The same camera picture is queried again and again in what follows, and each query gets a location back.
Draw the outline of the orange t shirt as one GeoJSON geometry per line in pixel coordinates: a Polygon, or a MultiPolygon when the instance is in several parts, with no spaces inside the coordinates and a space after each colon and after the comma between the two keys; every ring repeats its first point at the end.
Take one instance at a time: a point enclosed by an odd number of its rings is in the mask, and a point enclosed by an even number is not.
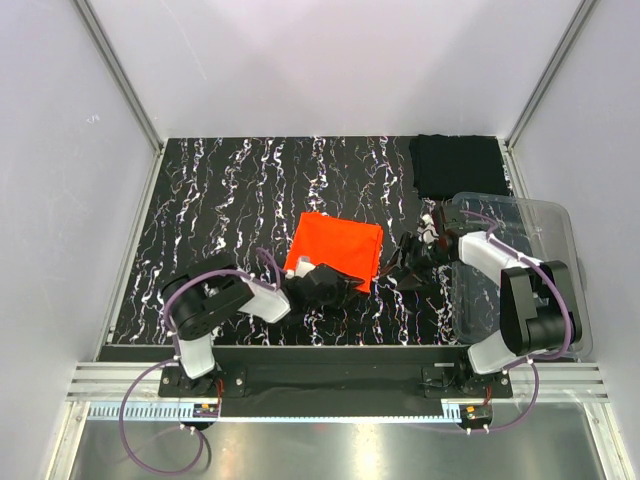
{"type": "Polygon", "coordinates": [[[361,279],[363,283],[357,290],[369,294],[372,280],[378,274],[383,239],[383,228],[377,224],[304,212],[300,215],[284,269],[294,270],[298,259],[307,257],[314,265],[326,264],[361,279]]]}

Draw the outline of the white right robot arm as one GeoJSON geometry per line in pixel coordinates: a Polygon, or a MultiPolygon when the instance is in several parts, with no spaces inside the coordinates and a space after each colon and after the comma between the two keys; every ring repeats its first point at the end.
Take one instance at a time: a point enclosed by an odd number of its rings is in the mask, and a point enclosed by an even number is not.
{"type": "Polygon", "coordinates": [[[422,216],[404,233],[381,268],[399,291],[418,291],[432,271],[460,264],[479,271],[499,289],[498,329],[463,350],[453,365],[427,378],[426,393],[457,391],[481,396],[510,368],[556,360],[581,341],[583,326],[569,266],[541,260],[499,240],[496,220],[451,202],[422,216]]]}

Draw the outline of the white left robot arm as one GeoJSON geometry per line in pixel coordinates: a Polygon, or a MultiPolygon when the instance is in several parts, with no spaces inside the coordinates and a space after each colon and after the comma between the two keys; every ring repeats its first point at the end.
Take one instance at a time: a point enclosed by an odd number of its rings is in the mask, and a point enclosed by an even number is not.
{"type": "Polygon", "coordinates": [[[204,396],[220,387],[212,333],[236,315],[296,324],[310,311],[344,307],[363,285],[363,279],[305,256],[294,269],[277,271],[273,284],[241,270],[225,255],[201,262],[161,289],[167,335],[178,362],[163,369],[161,386],[177,389],[180,396],[204,396]]]}

